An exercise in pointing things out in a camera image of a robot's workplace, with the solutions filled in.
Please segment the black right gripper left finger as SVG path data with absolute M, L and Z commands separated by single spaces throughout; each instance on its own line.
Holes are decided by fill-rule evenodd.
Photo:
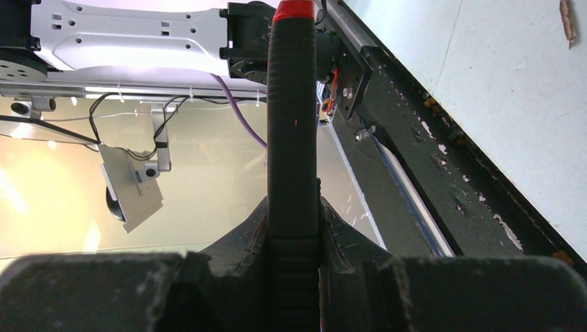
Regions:
M 1 274 L 2 331 L 263 331 L 267 201 L 199 252 L 28 255 Z

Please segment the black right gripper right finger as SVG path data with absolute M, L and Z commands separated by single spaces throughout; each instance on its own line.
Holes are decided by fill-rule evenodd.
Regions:
M 586 281 L 547 257 L 398 257 L 319 201 L 324 331 L 585 331 Z

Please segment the red black utility knife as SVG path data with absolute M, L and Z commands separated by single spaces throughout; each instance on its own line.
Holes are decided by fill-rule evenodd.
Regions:
M 311 1 L 281 1 L 267 72 L 267 284 L 271 331 L 318 331 L 316 38 Z

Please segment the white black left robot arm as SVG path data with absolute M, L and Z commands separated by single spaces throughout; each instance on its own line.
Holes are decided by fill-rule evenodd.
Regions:
M 155 12 L 73 1 L 1 2 L 1 94 L 186 95 L 211 73 L 265 86 L 271 24 L 261 1 Z

